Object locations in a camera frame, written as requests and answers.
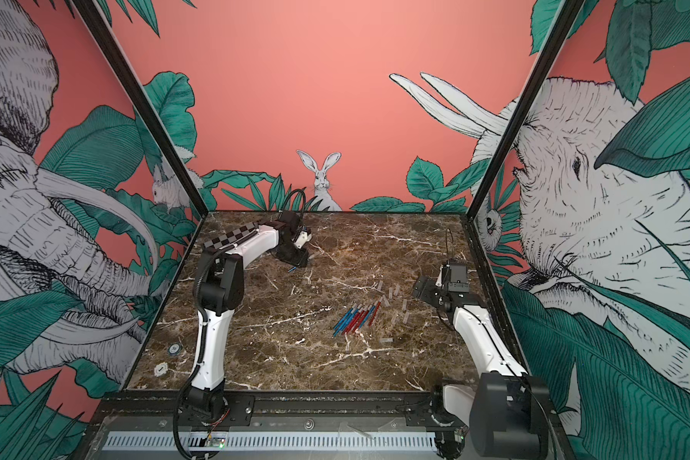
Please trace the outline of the blue knife bottom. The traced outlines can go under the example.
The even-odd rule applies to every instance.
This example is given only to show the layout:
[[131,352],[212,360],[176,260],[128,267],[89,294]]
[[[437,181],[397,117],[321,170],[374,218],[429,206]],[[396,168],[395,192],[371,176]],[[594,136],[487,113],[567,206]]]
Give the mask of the blue knife bottom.
[[359,329],[359,330],[360,330],[361,328],[363,328],[366,324],[368,324],[368,321],[370,320],[370,318],[371,318],[371,316],[373,315],[373,313],[379,308],[380,304],[381,304],[381,303],[379,302],[379,303],[373,305],[373,306],[368,310],[366,316],[364,316],[364,318],[362,319],[362,322],[360,322],[360,324],[358,324],[358,329]]

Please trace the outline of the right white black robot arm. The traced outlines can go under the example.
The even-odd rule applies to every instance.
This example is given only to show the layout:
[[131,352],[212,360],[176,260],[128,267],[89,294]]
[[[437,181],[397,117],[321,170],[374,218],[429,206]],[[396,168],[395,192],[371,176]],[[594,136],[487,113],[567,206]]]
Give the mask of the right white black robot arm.
[[475,390],[459,384],[442,390],[443,408],[469,429],[476,452],[506,459],[546,458],[548,414],[534,393],[545,386],[528,376],[503,342],[488,310],[470,288],[467,264],[446,260],[437,277],[418,278],[412,296],[446,316],[479,373]]

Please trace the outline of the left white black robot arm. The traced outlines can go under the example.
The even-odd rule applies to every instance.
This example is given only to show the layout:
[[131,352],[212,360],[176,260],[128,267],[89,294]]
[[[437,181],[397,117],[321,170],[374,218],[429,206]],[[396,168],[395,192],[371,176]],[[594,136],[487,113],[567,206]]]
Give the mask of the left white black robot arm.
[[180,391],[181,402],[216,420],[226,411],[224,355],[230,324],[245,296],[245,269],[270,253],[279,261],[304,268],[305,245],[312,230],[304,213],[282,211],[214,237],[203,245],[195,271],[193,297],[199,318],[192,375]]

